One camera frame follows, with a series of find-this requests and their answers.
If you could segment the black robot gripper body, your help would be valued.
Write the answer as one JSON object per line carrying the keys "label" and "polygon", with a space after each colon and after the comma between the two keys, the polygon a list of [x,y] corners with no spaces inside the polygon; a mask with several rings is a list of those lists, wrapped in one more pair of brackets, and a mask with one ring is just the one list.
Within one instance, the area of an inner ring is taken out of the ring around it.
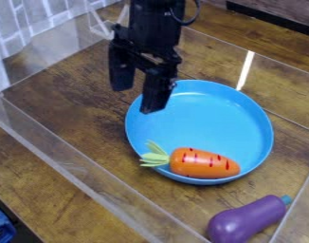
{"label": "black robot gripper body", "polygon": [[181,34],[185,0],[130,0],[129,24],[114,24],[110,45],[128,51],[130,60],[144,63],[142,53],[162,59],[162,65],[176,68],[181,57],[174,51]]}

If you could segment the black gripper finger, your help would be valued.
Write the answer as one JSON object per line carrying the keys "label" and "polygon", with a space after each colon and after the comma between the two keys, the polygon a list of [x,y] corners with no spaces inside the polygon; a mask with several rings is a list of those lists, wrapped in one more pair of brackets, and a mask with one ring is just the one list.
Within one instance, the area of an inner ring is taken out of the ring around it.
{"label": "black gripper finger", "polygon": [[149,114],[166,107],[168,99],[176,87],[177,69],[152,67],[145,71],[141,93],[141,112]]}
{"label": "black gripper finger", "polygon": [[109,78],[113,91],[133,87],[136,66],[128,51],[114,45],[109,46]]}

